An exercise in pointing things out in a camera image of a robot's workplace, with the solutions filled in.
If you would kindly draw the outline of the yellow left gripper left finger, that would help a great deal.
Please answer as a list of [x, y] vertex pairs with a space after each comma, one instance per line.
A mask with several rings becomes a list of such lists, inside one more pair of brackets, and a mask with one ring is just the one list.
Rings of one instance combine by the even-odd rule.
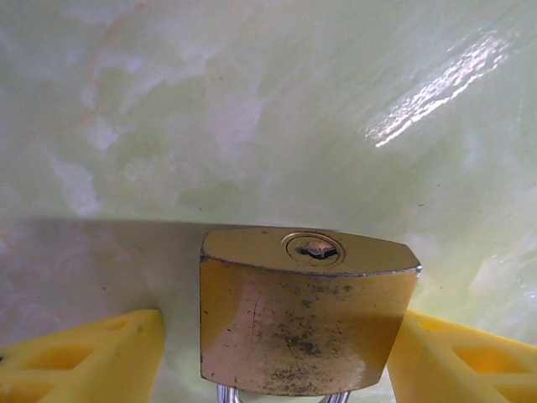
[[0, 403], [149, 403], [164, 351], [146, 309], [0, 348]]

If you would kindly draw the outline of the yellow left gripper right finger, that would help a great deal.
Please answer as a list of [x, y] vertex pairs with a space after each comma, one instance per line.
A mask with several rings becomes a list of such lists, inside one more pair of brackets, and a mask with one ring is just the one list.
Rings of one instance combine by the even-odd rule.
[[537, 347], [407, 311], [388, 358], [396, 403], [537, 403]]

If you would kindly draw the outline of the brass padlock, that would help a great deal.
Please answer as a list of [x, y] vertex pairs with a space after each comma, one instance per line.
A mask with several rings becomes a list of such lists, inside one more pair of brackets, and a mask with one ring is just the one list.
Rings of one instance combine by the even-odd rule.
[[201, 244], [201, 377], [260, 395], [379, 382], [421, 263], [402, 244], [306, 228], [214, 230]]

